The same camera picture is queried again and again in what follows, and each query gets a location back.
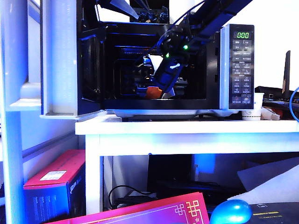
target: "red box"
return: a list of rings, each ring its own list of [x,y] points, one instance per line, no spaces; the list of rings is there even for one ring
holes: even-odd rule
[[[30,224],[85,215],[85,150],[65,151],[23,189]]]
[[[170,197],[52,224],[209,224],[202,193]]]

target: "blue egg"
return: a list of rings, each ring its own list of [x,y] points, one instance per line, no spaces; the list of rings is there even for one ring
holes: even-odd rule
[[[243,224],[250,220],[252,210],[243,200],[228,200],[219,204],[211,215],[210,224]]]

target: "white cup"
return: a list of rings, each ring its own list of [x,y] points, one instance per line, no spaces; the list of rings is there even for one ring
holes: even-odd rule
[[[263,104],[263,92],[254,93],[254,109],[250,111],[242,111],[242,120],[260,120]]]

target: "blue box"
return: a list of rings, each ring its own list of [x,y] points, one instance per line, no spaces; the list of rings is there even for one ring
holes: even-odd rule
[[[85,150],[67,150],[23,189],[28,224],[85,215]]]

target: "microwave control panel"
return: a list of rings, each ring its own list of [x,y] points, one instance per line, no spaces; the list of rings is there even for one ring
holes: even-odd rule
[[[230,24],[229,109],[253,109],[254,26]]]
[[[222,109],[253,109],[253,25],[228,24],[221,29],[220,98]]]

